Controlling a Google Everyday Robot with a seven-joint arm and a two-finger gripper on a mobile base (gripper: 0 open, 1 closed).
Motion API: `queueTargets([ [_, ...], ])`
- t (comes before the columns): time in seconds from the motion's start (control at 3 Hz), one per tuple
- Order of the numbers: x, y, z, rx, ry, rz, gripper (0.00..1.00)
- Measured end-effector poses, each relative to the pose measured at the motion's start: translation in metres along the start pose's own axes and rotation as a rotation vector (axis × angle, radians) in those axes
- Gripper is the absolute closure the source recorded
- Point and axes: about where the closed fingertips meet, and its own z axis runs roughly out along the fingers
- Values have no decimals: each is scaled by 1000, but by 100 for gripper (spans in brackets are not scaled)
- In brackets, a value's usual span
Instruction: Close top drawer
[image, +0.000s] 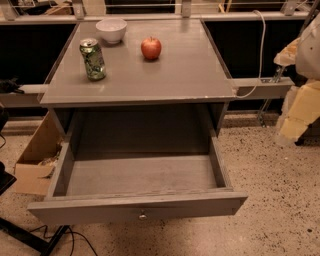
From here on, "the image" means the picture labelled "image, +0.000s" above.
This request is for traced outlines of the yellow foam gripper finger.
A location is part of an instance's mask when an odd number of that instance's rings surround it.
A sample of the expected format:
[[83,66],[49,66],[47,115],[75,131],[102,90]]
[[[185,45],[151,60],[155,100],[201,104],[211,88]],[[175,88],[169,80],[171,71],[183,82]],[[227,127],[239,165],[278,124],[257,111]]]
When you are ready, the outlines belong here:
[[279,53],[276,54],[273,62],[282,67],[294,65],[299,40],[300,38],[296,38],[286,47],[284,47]]
[[307,135],[311,124],[320,118],[320,82],[308,80],[301,87],[292,86],[282,105],[276,124],[275,142],[290,146]]

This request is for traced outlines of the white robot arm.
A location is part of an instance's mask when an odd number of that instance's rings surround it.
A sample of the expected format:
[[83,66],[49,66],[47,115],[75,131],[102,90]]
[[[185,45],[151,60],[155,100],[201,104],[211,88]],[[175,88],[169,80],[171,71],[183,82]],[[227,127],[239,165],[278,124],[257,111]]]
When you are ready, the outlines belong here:
[[284,104],[289,108],[277,123],[276,141],[290,145],[320,117],[320,14],[274,58],[282,67],[295,65],[296,72],[307,79],[299,89],[291,89]]

